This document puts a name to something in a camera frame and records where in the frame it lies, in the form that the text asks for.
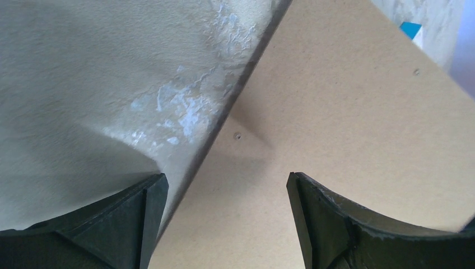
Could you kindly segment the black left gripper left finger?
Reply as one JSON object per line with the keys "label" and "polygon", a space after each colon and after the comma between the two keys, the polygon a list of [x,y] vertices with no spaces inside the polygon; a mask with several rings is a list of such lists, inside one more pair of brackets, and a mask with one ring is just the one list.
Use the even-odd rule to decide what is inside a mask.
{"label": "black left gripper left finger", "polygon": [[2,268],[147,268],[169,184],[154,174],[24,230],[1,232]]}

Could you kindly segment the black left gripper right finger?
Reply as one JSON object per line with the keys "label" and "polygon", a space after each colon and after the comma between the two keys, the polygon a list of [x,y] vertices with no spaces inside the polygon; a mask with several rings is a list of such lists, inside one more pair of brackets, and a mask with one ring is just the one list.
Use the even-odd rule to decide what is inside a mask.
{"label": "black left gripper right finger", "polygon": [[474,222],[430,229],[370,210],[291,173],[287,192],[306,268],[473,268]]}

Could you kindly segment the brown frame backing board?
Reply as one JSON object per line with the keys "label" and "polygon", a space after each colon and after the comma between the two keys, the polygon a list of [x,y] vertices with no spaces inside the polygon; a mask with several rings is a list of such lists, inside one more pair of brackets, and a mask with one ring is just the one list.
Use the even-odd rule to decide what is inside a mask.
{"label": "brown frame backing board", "polygon": [[370,1],[293,1],[151,268],[303,268],[291,172],[389,217],[474,215],[474,101]]}

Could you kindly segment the blue wooden picture frame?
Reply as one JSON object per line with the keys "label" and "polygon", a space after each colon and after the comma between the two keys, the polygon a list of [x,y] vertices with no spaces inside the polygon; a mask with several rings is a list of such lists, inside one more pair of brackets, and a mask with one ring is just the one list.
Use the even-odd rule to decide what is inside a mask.
{"label": "blue wooden picture frame", "polygon": [[414,45],[423,49],[423,26],[421,24],[405,21],[399,28],[412,40]]}

